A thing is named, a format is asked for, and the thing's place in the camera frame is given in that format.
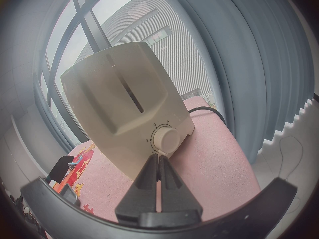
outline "building window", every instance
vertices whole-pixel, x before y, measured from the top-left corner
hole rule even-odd
[[[165,26],[161,28],[160,30],[157,30],[155,33],[151,34],[150,36],[146,37],[143,42],[146,42],[149,46],[152,46],[155,42],[158,42],[165,37],[172,34],[172,30],[169,28],[169,26]]]
[[[186,94],[181,95],[181,98],[183,100],[186,100],[186,99],[196,97],[196,96],[199,97],[199,96],[201,96],[201,94],[202,93],[201,93],[200,89],[198,88],[198,89],[195,89],[193,91],[187,92]]]

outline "building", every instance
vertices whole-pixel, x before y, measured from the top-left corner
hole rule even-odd
[[[183,100],[213,94],[192,36],[165,0],[131,0],[102,24],[102,29],[112,46],[146,42]],[[91,54],[87,43],[76,62]]]

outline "black cable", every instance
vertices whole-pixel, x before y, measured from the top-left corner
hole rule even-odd
[[[194,111],[198,111],[198,110],[209,110],[209,111],[212,111],[212,112],[216,113],[216,114],[218,115],[218,117],[219,117],[219,118],[224,122],[224,124],[226,125],[226,122],[225,122],[223,116],[220,114],[220,112],[219,112],[218,110],[214,109],[214,108],[211,108],[211,107],[207,107],[207,106],[196,107],[196,108],[190,109],[190,110],[188,111],[188,113],[190,114],[190,113],[192,113],[192,112],[194,112]]]

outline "gray curtain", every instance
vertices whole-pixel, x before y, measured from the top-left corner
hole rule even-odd
[[[205,43],[220,85],[225,117],[250,163],[264,139],[314,93],[305,31],[287,0],[175,0]]]

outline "pink tablecloth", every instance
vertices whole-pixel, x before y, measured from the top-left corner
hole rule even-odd
[[[208,106],[201,97],[184,103],[188,110]],[[194,132],[170,161],[202,205],[205,221],[241,206],[259,193],[260,187],[244,153],[219,117],[204,110],[193,112],[191,117]],[[70,183],[82,209],[117,221],[114,209],[132,181],[92,141],[78,145],[70,155],[76,156],[75,160],[82,155],[83,159],[54,189],[59,191],[65,183]],[[157,199],[160,203],[159,190]]]

